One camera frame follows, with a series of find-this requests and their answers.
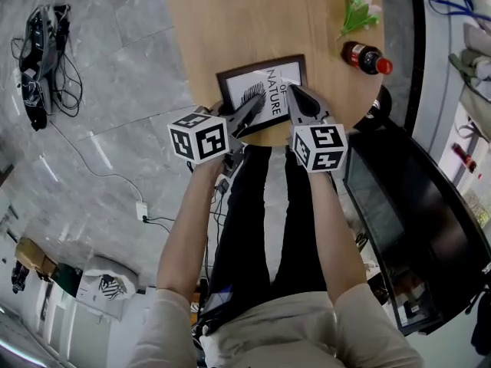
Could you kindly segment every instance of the wooden table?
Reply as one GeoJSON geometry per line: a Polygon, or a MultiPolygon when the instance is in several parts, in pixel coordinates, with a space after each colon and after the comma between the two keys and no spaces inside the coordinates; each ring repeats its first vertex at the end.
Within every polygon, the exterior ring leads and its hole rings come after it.
{"type": "MultiPolygon", "coordinates": [[[[373,0],[381,5],[381,0],[373,0]]],[[[336,38],[344,0],[168,0],[196,104],[221,99],[216,74],[247,64],[304,54],[308,86],[351,128],[369,111],[382,75],[366,75],[342,61],[347,40],[336,38]]],[[[384,50],[383,22],[348,38],[384,50]]],[[[286,144],[290,123],[244,137],[260,146],[286,144]]]]}

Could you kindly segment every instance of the gray marble floor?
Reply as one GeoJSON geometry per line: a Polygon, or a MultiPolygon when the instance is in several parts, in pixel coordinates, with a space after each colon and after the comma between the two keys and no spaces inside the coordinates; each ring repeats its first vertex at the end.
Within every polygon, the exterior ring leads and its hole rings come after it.
{"type": "MultiPolygon", "coordinates": [[[[92,176],[53,127],[36,133],[15,89],[10,39],[23,35],[37,4],[56,1],[72,6],[68,55],[81,72],[84,102],[79,116],[58,114],[54,123],[96,173],[119,173],[134,181],[150,216],[174,217],[189,181],[184,162],[171,152],[166,129],[193,109],[166,0],[0,0],[0,149],[15,164],[2,188],[26,220],[24,235],[56,261],[83,267],[97,253],[134,269],[142,285],[154,284],[165,231],[137,220],[138,197],[127,182],[92,176]]],[[[389,37],[393,54],[406,47],[395,41],[399,48],[392,48],[393,43],[389,37]]],[[[401,92],[408,90],[403,76],[401,92]]],[[[265,191],[265,249],[272,276],[285,223],[283,152],[274,150],[265,191]]],[[[337,177],[341,203],[356,228],[341,173],[337,177]]],[[[213,221],[209,235],[212,264],[213,221]]]]}

